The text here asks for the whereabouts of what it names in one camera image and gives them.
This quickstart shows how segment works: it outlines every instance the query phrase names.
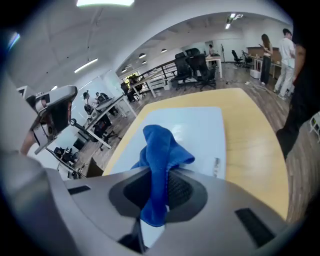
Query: woman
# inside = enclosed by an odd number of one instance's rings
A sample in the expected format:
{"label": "woman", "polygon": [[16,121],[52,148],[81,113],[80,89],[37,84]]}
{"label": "woman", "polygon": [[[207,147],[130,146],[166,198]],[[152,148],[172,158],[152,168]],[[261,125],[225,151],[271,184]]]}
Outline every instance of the woman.
{"label": "woman", "polygon": [[266,34],[263,34],[261,36],[261,39],[263,42],[264,53],[263,53],[260,81],[261,81],[261,84],[267,85],[269,81],[271,55],[274,53],[274,51],[272,49],[272,45],[270,43],[269,37]]}

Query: white pants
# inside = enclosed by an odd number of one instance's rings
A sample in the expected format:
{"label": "white pants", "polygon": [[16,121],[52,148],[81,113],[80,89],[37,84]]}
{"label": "white pants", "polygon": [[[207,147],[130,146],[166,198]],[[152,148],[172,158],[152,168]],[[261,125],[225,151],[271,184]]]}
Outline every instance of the white pants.
{"label": "white pants", "polygon": [[287,89],[290,90],[292,86],[292,78],[294,77],[294,69],[292,67],[289,67],[288,65],[285,65],[281,63],[281,74],[278,78],[278,81],[276,82],[274,86],[274,90],[278,91],[279,87],[282,84],[280,95],[282,97],[285,96]]}

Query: white ceiling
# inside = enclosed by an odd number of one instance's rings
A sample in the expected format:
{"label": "white ceiling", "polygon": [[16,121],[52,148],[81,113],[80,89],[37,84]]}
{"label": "white ceiling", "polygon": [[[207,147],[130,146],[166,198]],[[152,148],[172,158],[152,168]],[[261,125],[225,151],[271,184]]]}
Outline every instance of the white ceiling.
{"label": "white ceiling", "polygon": [[[134,60],[141,50],[155,47],[177,31],[208,22],[203,17],[183,21],[232,10],[291,22],[262,0],[135,0],[129,7],[82,8],[76,7],[76,0],[57,0],[43,8],[24,31],[18,31],[20,39],[10,51],[7,72],[17,87],[29,85],[42,91],[54,85],[85,83],[108,70],[117,70],[132,53]],[[223,16],[208,17],[212,25],[219,19],[223,21]],[[97,62],[74,74],[95,58]]]}

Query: long hair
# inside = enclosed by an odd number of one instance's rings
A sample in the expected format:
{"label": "long hair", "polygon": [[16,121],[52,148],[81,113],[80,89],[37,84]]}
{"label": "long hair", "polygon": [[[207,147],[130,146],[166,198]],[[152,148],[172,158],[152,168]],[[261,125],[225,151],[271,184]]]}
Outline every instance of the long hair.
{"label": "long hair", "polygon": [[261,36],[261,39],[263,41],[264,47],[266,47],[270,51],[270,40],[269,40],[269,37],[266,34],[263,34]]}

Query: wooden tabletop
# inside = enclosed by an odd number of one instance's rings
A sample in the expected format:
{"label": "wooden tabletop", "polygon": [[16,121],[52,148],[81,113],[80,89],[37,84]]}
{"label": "wooden tabletop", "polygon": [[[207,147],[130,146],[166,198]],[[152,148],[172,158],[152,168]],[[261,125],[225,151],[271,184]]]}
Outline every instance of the wooden tabletop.
{"label": "wooden tabletop", "polygon": [[226,139],[225,179],[239,185],[286,219],[289,188],[280,145],[265,115],[240,88],[191,93],[146,105],[123,136],[103,175],[110,173],[148,113],[183,107],[221,108]]}

